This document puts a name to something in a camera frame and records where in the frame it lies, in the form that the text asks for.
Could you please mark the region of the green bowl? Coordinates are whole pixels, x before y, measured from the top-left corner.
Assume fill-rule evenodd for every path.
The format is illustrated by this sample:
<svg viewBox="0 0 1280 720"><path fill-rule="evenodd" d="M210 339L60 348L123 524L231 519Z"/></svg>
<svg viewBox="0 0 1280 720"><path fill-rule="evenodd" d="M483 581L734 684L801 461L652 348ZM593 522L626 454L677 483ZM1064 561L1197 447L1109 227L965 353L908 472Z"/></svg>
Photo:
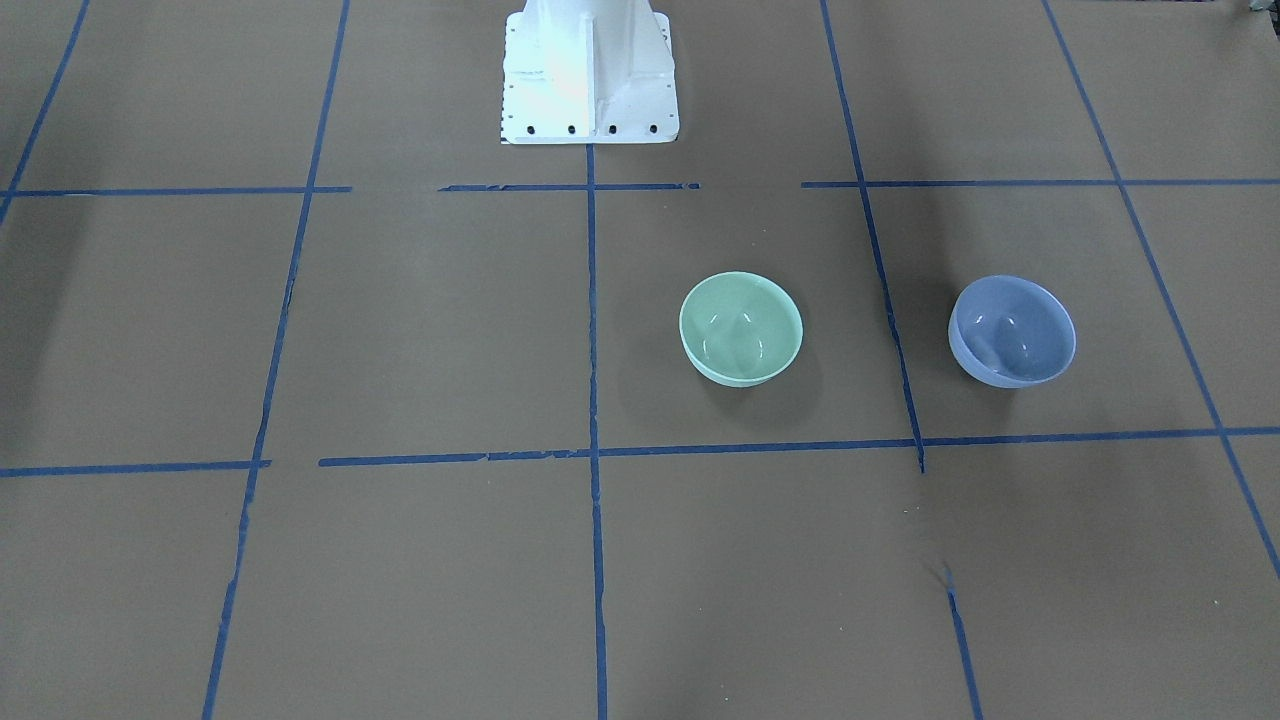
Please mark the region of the green bowl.
<svg viewBox="0 0 1280 720"><path fill-rule="evenodd" d="M686 359L708 380L730 388L760 386L797 357L804 322L792 297L750 272L722 272L698 282L678 310Z"/></svg>

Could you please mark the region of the blue bowl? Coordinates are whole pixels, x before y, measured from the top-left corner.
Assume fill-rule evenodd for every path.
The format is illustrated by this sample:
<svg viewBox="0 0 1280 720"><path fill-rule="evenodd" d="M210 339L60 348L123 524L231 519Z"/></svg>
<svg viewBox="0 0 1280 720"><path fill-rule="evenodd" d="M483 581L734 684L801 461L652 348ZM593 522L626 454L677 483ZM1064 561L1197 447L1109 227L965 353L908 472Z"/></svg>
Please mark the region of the blue bowl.
<svg viewBox="0 0 1280 720"><path fill-rule="evenodd" d="M1061 377L1076 356L1075 324L1047 288L1018 275L968 284L948 319L948 347L973 379L1001 389Z"/></svg>

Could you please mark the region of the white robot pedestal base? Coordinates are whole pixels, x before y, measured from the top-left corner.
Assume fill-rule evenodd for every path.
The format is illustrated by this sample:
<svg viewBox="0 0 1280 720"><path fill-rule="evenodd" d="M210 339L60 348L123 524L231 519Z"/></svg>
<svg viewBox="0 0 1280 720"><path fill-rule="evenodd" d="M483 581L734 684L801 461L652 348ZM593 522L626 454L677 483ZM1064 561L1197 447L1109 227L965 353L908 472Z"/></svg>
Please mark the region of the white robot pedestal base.
<svg viewBox="0 0 1280 720"><path fill-rule="evenodd" d="M649 1L527 1L504 41L502 143L678 138L671 22Z"/></svg>

